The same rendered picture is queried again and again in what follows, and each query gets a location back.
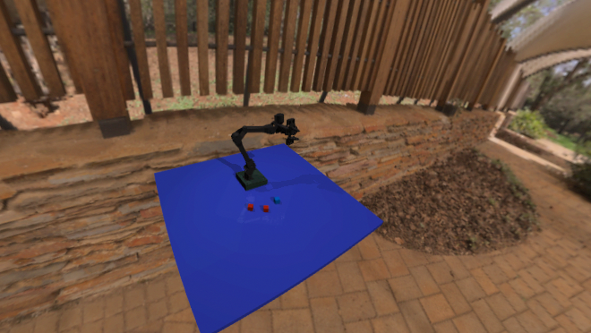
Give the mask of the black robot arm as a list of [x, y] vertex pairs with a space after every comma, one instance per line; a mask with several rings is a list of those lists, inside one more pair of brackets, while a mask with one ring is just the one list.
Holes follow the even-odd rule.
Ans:
[[[278, 133], [280, 132], [280, 126], [283, 125], [284, 123], [284, 114], [281, 113], [277, 113], [274, 115], [274, 121], [271, 122], [270, 124], [266, 124], [264, 126], [242, 126], [241, 129], [237, 130], [236, 132], [233, 132], [231, 135], [231, 138], [234, 142], [234, 144], [239, 148], [239, 150], [241, 151], [246, 165], [244, 166], [244, 180], [245, 181], [250, 181], [253, 180], [253, 170], [255, 169], [256, 165], [253, 162], [252, 158], [249, 158], [243, 143], [241, 141], [241, 139], [243, 139], [243, 137], [247, 134], [247, 133], [260, 133], [260, 132], [265, 132], [265, 133], [269, 133], [269, 134], [273, 134], [274, 132]], [[274, 127], [273, 127], [274, 125]]]

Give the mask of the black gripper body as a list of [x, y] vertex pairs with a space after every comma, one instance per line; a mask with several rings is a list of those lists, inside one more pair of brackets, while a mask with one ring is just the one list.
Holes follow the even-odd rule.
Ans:
[[280, 129], [279, 129], [280, 132], [281, 133], [284, 133], [285, 135], [287, 135], [286, 145], [290, 145], [290, 144], [293, 144], [294, 143], [294, 141], [288, 141], [288, 138], [292, 137], [291, 136], [292, 130], [289, 129], [289, 125], [290, 124], [294, 124], [294, 123], [295, 123], [295, 119], [294, 118], [290, 118], [290, 119], [287, 119], [287, 125], [281, 125], [280, 126]]

